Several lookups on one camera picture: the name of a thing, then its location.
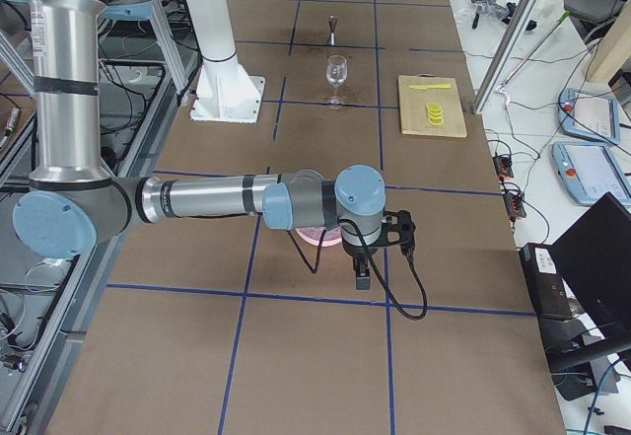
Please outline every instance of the white pillar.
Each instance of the white pillar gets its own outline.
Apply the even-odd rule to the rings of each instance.
[[[204,61],[191,118],[256,122],[265,80],[237,59],[226,0],[186,0]]]

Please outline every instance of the wire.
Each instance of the wire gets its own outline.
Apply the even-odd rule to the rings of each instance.
[[[289,236],[289,239],[292,240],[292,243],[294,244],[294,248],[296,248],[296,251],[298,251],[298,254],[300,255],[301,259],[305,263],[305,266],[311,272],[311,274],[316,274],[319,268],[319,257],[322,252],[322,244],[324,243],[325,235],[326,235],[326,228],[322,230],[322,234],[320,235],[319,241],[317,242],[317,252],[315,253],[315,265],[312,266],[311,264],[309,264],[309,261],[307,260],[307,257],[303,253],[303,250],[300,249],[300,246],[296,242],[296,238],[294,238],[294,235],[292,235],[292,232],[287,230],[287,236]]]
[[[11,102],[11,104],[16,107],[19,108],[20,105],[18,105],[16,102],[13,101],[13,99],[11,97],[9,97],[8,95],[5,95],[4,93],[0,92],[0,97],[2,98],[6,98],[9,102]]]
[[[421,310],[421,313],[418,315],[410,314],[409,312],[405,311],[405,309],[403,309],[401,304],[398,303],[398,301],[396,300],[396,298],[390,291],[390,288],[387,285],[386,281],[382,277],[382,274],[380,273],[379,268],[375,264],[375,260],[373,259],[373,254],[371,253],[371,250],[368,248],[368,245],[366,244],[366,240],[364,240],[364,236],[362,235],[362,232],[360,231],[357,224],[354,221],[349,220],[347,218],[339,219],[337,220],[337,223],[339,223],[340,225],[344,223],[351,225],[351,227],[353,228],[353,231],[355,232],[355,235],[357,236],[357,238],[359,238],[359,241],[362,245],[362,250],[364,251],[366,258],[368,259],[368,262],[373,272],[375,273],[377,280],[379,280],[379,283],[382,284],[382,287],[384,288],[384,291],[386,292],[387,297],[392,301],[392,304],[398,310],[398,312],[402,314],[404,317],[406,317],[407,319],[410,319],[413,321],[423,320],[425,316],[427,315],[427,294],[425,292],[425,287],[423,287],[423,283],[421,282],[421,279],[419,278],[416,272],[416,269],[414,267],[414,258],[413,258],[412,253],[408,253],[405,256],[405,258],[410,267],[410,271],[412,272],[412,276],[414,277],[414,280],[416,281],[416,285],[418,286],[421,292],[421,298],[422,298],[421,309],[422,310]]]
[[[13,295],[14,297],[22,300],[22,315],[20,316],[20,318],[18,319],[18,322],[13,326],[12,329],[10,329],[6,334],[0,336],[0,341],[2,341],[4,339],[8,339],[11,336],[13,336],[14,334],[16,334],[16,331],[18,330],[18,328],[20,327],[20,325],[24,321],[24,317],[27,314],[27,300],[26,300],[26,298],[24,296],[20,296],[18,294],[14,294],[13,292],[9,292],[6,289],[0,288],[0,292],[5,292],[5,293],[7,293],[9,295]]]
[[[578,57],[579,55],[581,55],[582,53],[585,53],[585,51],[581,50],[579,53],[576,53],[576,54],[572,55],[571,57],[557,58],[556,60],[543,60],[543,59],[539,59],[539,58],[529,58],[527,61],[528,62],[538,62],[538,63],[553,64],[553,63],[557,63],[557,62],[564,62],[566,60],[572,60],[572,59]],[[466,52],[466,51],[464,52],[464,55],[468,55],[469,57],[493,58],[491,55],[482,55],[482,54],[470,53],[470,52]],[[511,57],[511,60],[524,60],[524,58],[523,57]]]
[[[522,199],[522,202],[526,205],[528,205],[530,208],[532,208],[541,218],[543,218],[543,221],[545,222],[545,238],[543,238],[543,241],[540,242],[540,244],[544,244],[546,241],[548,241],[548,238],[550,237],[550,222],[548,221],[548,219],[545,217],[545,215],[543,215],[543,213],[541,213],[537,208],[535,208],[531,203],[528,203],[527,201],[525,201],[524,199]]]
[[[37,264],[31,266],[31,268],[29,268],[25,273],[24,273],[24,286],[25,288],[32,294],[42,294],[42,293],[46,293],[46,292],[55,292],[56,290],[59,290],[59,287],[61,287],[61,283],[55,284],[55,285],[51,285],[49,287],[46,286],[42,286],[42,289],[34,289],[32,287],[29,286],[29,283],[27,282],[27,280],[29,279],[29,276],[31,275],[31,272],[33,272],[34,270],[40,268],[40,267],[54,267],[56,268],[60,274],[61,274],[61,280],[63,281],[63,279],[66,277],[66,273],[64,272],[64,270],[58,266],[58,265],[53,265],[53,264],[48,264],[44,261],[42,262],[38,262]]]
[[[20,21],[22,21],[22,24],[24,24],[25,31],[28,32],[31,30],[31,28],[29,27],[29,22],[27,21],[27,18],[24,16],[24,14],[22,14],[22,12],[16,6],[14,6],[13,3],[7,0],[0,0],[0,4],[6,4],[9,7],[9,9],[11,9],[11,11],[13,11],[20,18]]]
[[[611,371],[613,370],[615,365],[618,364],[618,363],[621,363],[622,361],[625,361],[625,360],[626,360],[626,358],[618,358],[618,359],[616,359],[613,363],[609,364],[609,366],[604,371],[604,373],[602,373],[602,376],[600,377],[600,381],[598,381],[598,386],[596,387],[596,392],[594,393],[594,398],[592,399],[592,405],[590,405],[590,411],[588,412],[588,418],[585,421],[585,428],[583,429],[583,435],[588,435],[590,433],[588,431],[588,429],[590,428],[590,420],[592,420],[592,415],[594,414],[594,410],[596,410],[596,401],[598,400],[598,396],[600,395],[600,390],[602,389],[602,385],[604,384],[604,381],[607,379],[609,374],[611,374]]]
[[[229,215],[194,215],[188,218],[197,218],[198,220],[219,220],[222,218],[236,218],[238,216],[251,216],[249,213],[231,213]]]

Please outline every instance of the wooden cutting board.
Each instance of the wooden cutting board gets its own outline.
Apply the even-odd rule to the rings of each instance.
[[[451,85],[450,88],[417,90],[411,85]],[[401,132],[419,136],[466,137],[466,126],[456,80],[441,77],[399,75],[398,97]],[[436,126],[427,118],[426,105],[437,103],[443,109],[443,124]]]

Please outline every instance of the wine glass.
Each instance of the wine glass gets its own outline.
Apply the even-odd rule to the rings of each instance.
[[[331,55],[326,63],[326,80],[333,86],[333,96],[328,103],[333,109],[342,105],[342,99],[337,96],[337,89],[341,87],[348,77],[346,59],[341,55]]]

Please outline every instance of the yellow knife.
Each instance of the yellow knife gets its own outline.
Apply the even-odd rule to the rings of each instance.
[[[434,89],[447,89],[451,88],[452,85],[449,83],[435,83],[429,85],[410,85],[412,90],[434,90]]]

